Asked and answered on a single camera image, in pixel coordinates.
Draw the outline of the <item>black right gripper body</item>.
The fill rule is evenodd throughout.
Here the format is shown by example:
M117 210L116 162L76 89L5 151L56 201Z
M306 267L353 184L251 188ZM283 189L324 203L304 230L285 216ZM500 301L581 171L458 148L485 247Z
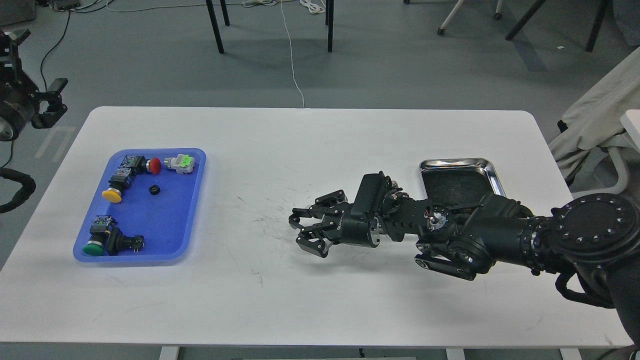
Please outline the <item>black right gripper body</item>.
M334 245L350 245L364 248L377 248L381 235L377 220L371 221L364 215L352 215L347 212L333 214L336 237Z

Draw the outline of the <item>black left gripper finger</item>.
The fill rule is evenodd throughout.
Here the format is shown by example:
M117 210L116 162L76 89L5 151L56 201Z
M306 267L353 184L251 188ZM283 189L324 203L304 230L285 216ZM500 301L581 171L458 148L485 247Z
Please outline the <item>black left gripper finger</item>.
M30 123L34 129L51 129L67 112L63 103L62 91L68 84L67 78L55 79L46 91L36 91L32 95L36 112ZM46 109L40 112L40 104L46 102Z
M0 79L2 84L26 88L32 83L23 70L22 59L19 57L19 46L30 34L30 30L26 28L13 32L1 30Z

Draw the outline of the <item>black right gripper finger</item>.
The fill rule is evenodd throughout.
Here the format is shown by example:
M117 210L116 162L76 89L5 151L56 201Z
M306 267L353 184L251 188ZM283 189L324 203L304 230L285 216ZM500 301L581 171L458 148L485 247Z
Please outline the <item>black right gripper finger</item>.
M336 222L320 222L312 225L295 223L295 228L299 230L295 238L299 248L320 258L326 258L331 246L338 244L341 238Z
M336 190L316 198L308 207L293 208L292 214L288 217L288 223L291 228L299 230L306 228L306 225L300 223L303 218L319 219L322 224L336 226L349 206L345 192Z

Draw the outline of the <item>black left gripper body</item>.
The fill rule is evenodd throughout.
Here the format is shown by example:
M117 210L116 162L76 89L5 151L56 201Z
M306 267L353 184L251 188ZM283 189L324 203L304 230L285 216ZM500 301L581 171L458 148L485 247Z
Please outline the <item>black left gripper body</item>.
M0 86L0 141L16 140L37 112L35 101L7 83Z

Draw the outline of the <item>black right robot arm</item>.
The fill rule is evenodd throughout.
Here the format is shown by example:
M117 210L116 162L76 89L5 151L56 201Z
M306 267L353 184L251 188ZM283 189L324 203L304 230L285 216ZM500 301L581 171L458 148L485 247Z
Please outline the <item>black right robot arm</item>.
M333 245L376 248L376 232L401 242L417 235L422 268L462 280L486 274L496 262L521 265L535 276L557 274L567 300L615 309L639 344L639 203L619 194L588 194L535 216L520 202L487 193L468 218L428 199L411 198L395 182L363 187L349 203L338 190L288 218L296 243L326 258Z

